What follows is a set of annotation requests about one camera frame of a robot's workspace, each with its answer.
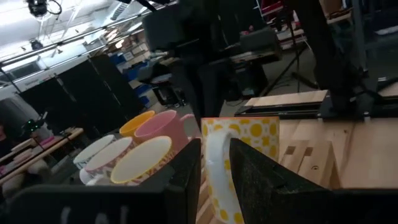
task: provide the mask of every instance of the shelving unit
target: shelving unit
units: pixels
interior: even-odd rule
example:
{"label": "shelving unit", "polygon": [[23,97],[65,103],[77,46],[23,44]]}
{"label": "shelving unit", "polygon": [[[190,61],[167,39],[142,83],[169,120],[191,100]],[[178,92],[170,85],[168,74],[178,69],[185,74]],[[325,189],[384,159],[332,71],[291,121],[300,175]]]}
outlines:
{"label": "shelving unit", "polygon": [[365,27],[364,27],[364,20],[372,19],[374,15],[374,6],[373,0],[370,0],[370,17],[364,16],[362,13],[361,5],[359,0],[353,0],[353,14],[354,14],[354,29],[355,29],[355,42],[358,51],[358,58],[359,58],[359,65],[364,68],[365,70],[368,69],[367,63],[367,50],[376,50],[380,47],[385,47],[387,45],[398,43],[398,33],[394,34],[387,34],[387,35],[379,35],[376,34],[367,39],[365,37]]}

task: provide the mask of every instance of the mug handle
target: mug handle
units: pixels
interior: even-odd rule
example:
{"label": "mug handle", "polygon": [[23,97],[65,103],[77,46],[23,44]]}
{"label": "mug handle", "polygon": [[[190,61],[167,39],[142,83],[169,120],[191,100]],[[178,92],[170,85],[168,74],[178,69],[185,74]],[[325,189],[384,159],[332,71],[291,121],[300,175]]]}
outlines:
{"label": "mug handle", "polygon": [[229,155],[231,138],[234,137],[232,132],[220,130],[209,134],[205,142],[206,178],[212,191],[212,203],[219,209],[215,215],[224,222],[242,215],[238,198],[233,193],[234,187],[231,186],[233,182],[229,182],[227,175],[227,171],[231,171],[231,164],[229,158],[224,160],[224,153]]}
{"label": "mug handle", "polygon": [[[188,119],[188,118],[193,118],[193,119],[195,119],[195,115],[193,115],[193,114],[186,114],[186,115],[182,116],[182,118],[180,118],[180,121],[183,123],[183,122],[184,122],[186,119]],[[192,136],[192,138],[201,138],[200,130],[198,129],[196,132],[197,132],[197,133],[195,133],[195,134]]]}

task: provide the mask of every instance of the mug rim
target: mug rim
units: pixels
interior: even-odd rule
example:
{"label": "mug rim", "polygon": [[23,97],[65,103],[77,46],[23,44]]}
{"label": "mug rim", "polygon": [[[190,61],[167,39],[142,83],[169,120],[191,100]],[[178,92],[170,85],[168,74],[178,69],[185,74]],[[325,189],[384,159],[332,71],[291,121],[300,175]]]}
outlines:
{"label": "mug rim", "polygon": [[[101,149],[99,149],[98,147],[94,147],[95,144],[98,144],[99,142],[104,141],[104,140],[107,139],[107,138],[110,138],[109,143],[107,143],[107,145],[108,145],[108,144],[112,143],[112,140],[113,140],[115,137],[114,137],[113,134],[108,134],[108,135],[103,136],[103,137],[100,138],[99,140],[97,140],[97,141],[91,143],[89,146],[85,147],[85,148],[73,159],[73,163],[76,164],[76,163],[79,163],[79,162],[85,162],[85,161],[87,161],[88,159],[90,159],[92,156],[94,156],[95,154],[99,153],[99,152],[100,152],[102,149],[104,149],[107,145],[105,145],[104,147],[102,147]],[[91,153],[90,155],[85,156],[85,154],[89,153],[89,151],[90,151],[90,152],[93,151],[94,149],[97,149],[97,150],[95,150],[95,151],[94,151],[93,153]]]}
{"label": "mug rim", "polygon": [[167,111],[160,112],[160,113],[156,114],[155,116],[151,117],[150,120],[147,120],[145,123],[143,123],[141,126],[139,126],[139,127],[136,129],[136,131],[134,132],[134,136],[137,137],[137,138],[142,138],[142,137],[150,136],[151,134],[156,133],[158,130],[164,128],[166,125],[160,126],[160,127],[158,127],[157,129],[151,131],[150,133],[137,134],[142,128],[144,128],[146,125],[150,124],[150,122],[153,122],[153,119],[154,119],[156,116],[159,116],[159,115],[161,115],[161,114],[166,114],[166,113],[173,113],[173,118],[172,118],[170,121],[172,121],[172,120],[176,117],[176,115],[177,115],[177,111],[175,111],[175,110],[167,110]]}
{"label": "mug rim", "polygon": [[201,119],[264,119],[264,118],[277,118],[278,116],[260,116],[260,117],[219,117],[219,118],[201,118]]}
{"label": "mug rim", "polygon": [[134,141],[133,141],[132,137],[124,137],[124,138],[120,138],[120,139],[118,139],[118,140],[112,142],[111,144],[108,144],[107,146],[105,146],[104,148],[102,148],[102,150],[104,150],[104,149],[106,149],[107,147],[109,147],[110,145],[115,144],[116,142],[121,141],[121,140],[124,140],[124,139],[129,139],[129,140],[131,140],[131,142],[130,142],[130,144],[127,146],[127,148],[125,148],[123,151],[121,151],[118,155],[114,156],[112,159],[110,159],[110,160],[109,160],[108,162],[106,162],[105,164],[102,164],[102,165],[100,165],[100,166],[97,166],[97,167],[95,167],[95,168],[93,168],[93,169],[87,169],[88,164],[90,164],[90,163],[92,162],[92,160],[93,160],[93,159],[90,159],[90,161],[87,163],[87,165],[84,167],[84,169],[85,169],[87,172],[92,172],[92,171],[94,171],[94,170],[102,169],[102,168],[106,167],[110,162],[114,161],[114,160],[115,160],[118,156],[120,156],[124,151],[126,151],[127,149],[129,149],[129,148],[131,147],[131,144],[133,144],[133,148],[132,148],[132,149],[134,149]]}
{"label": "mug rim", "polygon": [[151,119],[151,118],[156,114],[156,112],[155,112],[154,110],[150,110],[150,111],[143,112],[143,113],[141,113],[141,114],[139,114],[139,115],[133,117],[133,119],[129,120],[128,122],[126,122],[124,125],[122,125],[122,126],[119,128],[119,134],[126,134],[126,133],[128,133],[128,132],[130,132],[130,131],[133,131],[134,129],[137,129],[137,128],[139,127],[139,125],[134,126],[134,127],[132,127],[132,128],[129,128],[128,130],[123,130],[123,128],[126,128],[127,125],[129,125],[130,123],[133,123],[134,121],[136,121],[138,118],[140,118],[141,116],[143,116],[143,115],[145,115],[145,114],[151,115],[151,117],[148,118],[148,119]]}
{"label": "mug rim", "polygon": [[112,170],[112,173],[111,173],[111,177],[110,177],[111,182],[114,183],[114,184],[125,184],[125,183],[128,183],[128,182],[131,182],[131,181],[137,179],[137,177],[141,176],[142,174],[145,174],[146,172],[148,172],[149,170],[151,170],[151,169],[153,169],[155,166],[157,166],[157,165],[159,164],[159,162],[160,162],[168,153],[170,153],[170,152],[172,151],[172,139],[171,139],[170,137],[168,137],[168,136],[157,136],[157,137],[154,137],[154,138],[152,138],[152,139],[150,139],[150,140],[148,140],[148,141],[145,141],[145,142],[141,143],[140,145],[138,145],[138,146],[136,146],[136,147],[134,148],[134,149],[137,149],[138,147],[144,146],[145,143],[146,143],[146,144],[149,144],[150,142],[156,141],[156,140],[158,140],[158,139],[166,139],[166,140],[168,140],[168,142],[170,143],[169,149],[166,151],[165,154],[162,155],[162,157],[160,157],[159,161],[157,161],[153,166],[151,166],[150,168],[146,169],[143,173],[141,173],[141,174],[139,174],[139,175],[137,175],[137,176],[135,176],[135,177],[131,177],[131,178],[128,178],[128,179],[122,180],[122,181],[115,181],[115,180],[114,180],[114,172],[117,170],[118,166],[120,166],[120,163],[121,163],[123,160],[125,160],[129,154],[131,154],[131,153],[133,153],[133,152],[136,151],[136,150],[131,150],[131,151],[129,151],[129,152],[128,152],[128,153],[115,165],[115,167],[113,167],[113,170]]}

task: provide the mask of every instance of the ceiling light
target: ceiling light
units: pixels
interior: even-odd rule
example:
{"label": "ceiling light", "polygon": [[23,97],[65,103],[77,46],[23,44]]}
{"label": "ceiling light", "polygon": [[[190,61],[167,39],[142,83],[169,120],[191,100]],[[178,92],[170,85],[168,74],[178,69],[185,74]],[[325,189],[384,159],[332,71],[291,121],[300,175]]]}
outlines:
{"label": "ceiling light", "polygon": [[117,34],[112,34],[110,38],[108,38],[108,41],[113,40],[115,37],[117,36]]}
{"label": "ceiling light", "polygon": [[140,27],[141,25],[142,25],[142,22],[139,22],[139,23],[137,23],[137,24],[134,24],[132,27],[130,27],[129,30],[127,30],[127,32],[134,31],[134,30],[136,30],[138,27]]}
{"label": "ceiling light", "polygon": [[105,38],[108,39],[108,38],[111,37],[113,34],[115,34],[117,31],[118,31],[117,29],[112,30],[110,33],[108,33],[108,34],[106,35]]}
{"label": "ceiling light", "polygon": [[117,49],[119,49],[119,48],[121,48],[122,46],[123,46],[123,42],[124,42],[124,39],[123,40],[120,40],[118,43],[116,43],[114,46],[117,48]]}

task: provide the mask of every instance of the yellow mug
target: yellow mug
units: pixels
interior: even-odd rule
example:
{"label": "yellow mug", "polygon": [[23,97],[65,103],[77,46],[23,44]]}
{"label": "yellow mug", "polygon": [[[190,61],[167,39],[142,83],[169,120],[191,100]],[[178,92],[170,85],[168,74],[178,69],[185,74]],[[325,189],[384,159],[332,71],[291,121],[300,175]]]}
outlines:
{"label": "yellow mug", "polygon": [[123,137],[132,137],[134,142],[136,143],[137,141],[135,139],[136,137],[134,133],[136,132],[137,128],[139,128],[142,124],[151,119],[153,116],[155,116],[155,111],[153,110],[146,111],[145,113],[136,116],[119,129],[119,134],[121,134]]}

